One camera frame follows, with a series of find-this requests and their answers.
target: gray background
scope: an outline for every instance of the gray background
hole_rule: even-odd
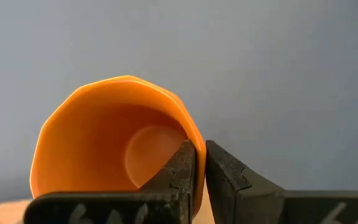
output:
[[[39,129],[133,74],[287,189],[358,189],[358,1],[1,0],[0,200],[30,197]]]

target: cup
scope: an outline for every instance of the cup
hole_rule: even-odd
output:
[[[40,130],[30,173],[32,195],[135,191],[185,139],[197,150],[196,214],[206,146],[179,97],[129,75],[79,87]]]

